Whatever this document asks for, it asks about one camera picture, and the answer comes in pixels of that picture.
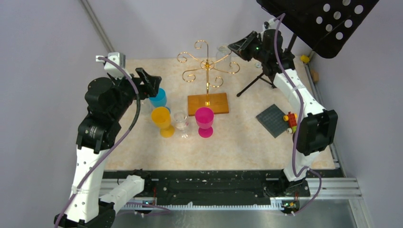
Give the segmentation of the blue wine glass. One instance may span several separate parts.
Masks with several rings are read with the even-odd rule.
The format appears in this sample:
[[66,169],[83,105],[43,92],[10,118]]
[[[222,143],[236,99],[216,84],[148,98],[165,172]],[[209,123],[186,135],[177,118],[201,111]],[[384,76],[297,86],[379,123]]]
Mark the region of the blue wine glass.
[[159,88],[156,97],[150,97],[149,101],[154,108],[165,107],[171,112],[170,108],[167,106],[167,96],[163,88]]

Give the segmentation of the pink wine glass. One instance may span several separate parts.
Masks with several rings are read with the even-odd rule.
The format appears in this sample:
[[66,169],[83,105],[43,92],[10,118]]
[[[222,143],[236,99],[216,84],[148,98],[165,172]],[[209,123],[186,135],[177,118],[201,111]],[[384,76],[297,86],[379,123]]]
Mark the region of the pink wine glass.
[[214,112],[208,107],[201,107],[195,112],[195,120],[199,127],[198,134],[202,138],[213,135]]

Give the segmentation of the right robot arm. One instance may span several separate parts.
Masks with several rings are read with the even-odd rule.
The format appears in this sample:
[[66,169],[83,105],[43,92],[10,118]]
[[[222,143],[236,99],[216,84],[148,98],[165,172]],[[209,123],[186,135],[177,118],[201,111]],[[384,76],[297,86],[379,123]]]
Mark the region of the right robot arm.
[[293,133],[293,152],[290,163],[280,172],[277,189],[285,196],[297,191],[305,180],[314,160],[334,141],[338,115],[325,109],[302,83],[294,65],[291,49],[293,35],[283,50],[279,31],[255,31],[231,43],[228,48],[245,61],[255,59],[262,65],[262,73],[279,89],[297,113],[297,129]]

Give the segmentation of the clear wine glass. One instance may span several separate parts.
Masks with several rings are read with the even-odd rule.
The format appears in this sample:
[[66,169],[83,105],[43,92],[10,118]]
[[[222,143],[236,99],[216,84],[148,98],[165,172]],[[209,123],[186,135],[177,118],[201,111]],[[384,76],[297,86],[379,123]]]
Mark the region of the clear wine glass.
[[188,121],[188,115],[186,114],[186,112],[175,112],[173,114],[173,119],[174,119],[175,128],[179,131],[179,135],[182,138],[188,138],[189,137],[189,133],[188,133],[189,121]]
[[136,102],[140,104],[140,107],[141,107],[140,114],[141,115],[149,116],[151,114],[151,112],[153,110],[153,106],[152,106],[151,102],[149,101],[149,99],[138,100]]
[[221,71],[231,70],[231,50],[228,48],[227,44],[222,44],[217,47],[215,67]]

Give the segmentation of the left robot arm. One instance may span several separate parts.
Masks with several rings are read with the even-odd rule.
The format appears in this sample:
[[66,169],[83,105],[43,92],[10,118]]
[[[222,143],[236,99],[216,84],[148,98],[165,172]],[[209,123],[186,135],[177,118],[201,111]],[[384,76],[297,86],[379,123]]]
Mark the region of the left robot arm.
[[122,139],[120,119],[132,103],[156,97],[162,78],[139,67],[121,79],[112,76],[92,80],[85,94],[87,115],[78,127],[77,163],[67,205],[54,218],[55,227],[109,228],[118,211],[139,194],[152,192],[149,173],[135,170],[124,182],[100,196],[106,158]]

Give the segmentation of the yellow wine glass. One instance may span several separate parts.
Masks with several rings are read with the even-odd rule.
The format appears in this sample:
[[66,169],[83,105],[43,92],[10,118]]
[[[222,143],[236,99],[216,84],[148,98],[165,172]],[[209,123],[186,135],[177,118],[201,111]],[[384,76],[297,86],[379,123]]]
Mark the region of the yellow wine glass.
[[175,128],[171,124],[170,111],[166,107],[157,107],[151,113],[153,123],[160,129],[160,135],[169,138],[174,135]]

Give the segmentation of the clear wine glass front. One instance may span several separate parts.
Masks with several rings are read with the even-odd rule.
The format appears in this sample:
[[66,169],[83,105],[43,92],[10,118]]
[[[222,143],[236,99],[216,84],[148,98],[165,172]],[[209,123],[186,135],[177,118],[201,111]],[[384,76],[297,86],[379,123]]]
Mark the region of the clear wine glass front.
[[141,107],[140,114],[141,115],[149,116],[151,114],[151,112],[153,110],[153,106],[152,106],[151,102],[149,101],[149,99],[138,100],[136,102],[140,104],[140,107]]

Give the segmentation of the clear wine glass back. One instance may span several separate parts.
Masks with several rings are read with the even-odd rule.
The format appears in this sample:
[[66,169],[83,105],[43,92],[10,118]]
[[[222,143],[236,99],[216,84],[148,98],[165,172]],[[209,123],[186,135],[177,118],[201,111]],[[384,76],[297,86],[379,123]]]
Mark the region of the clear wine glass back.
[[227,44],[222,44],[217,47],[215,67],[221,71],[231,70],[231,50],[228,48]]

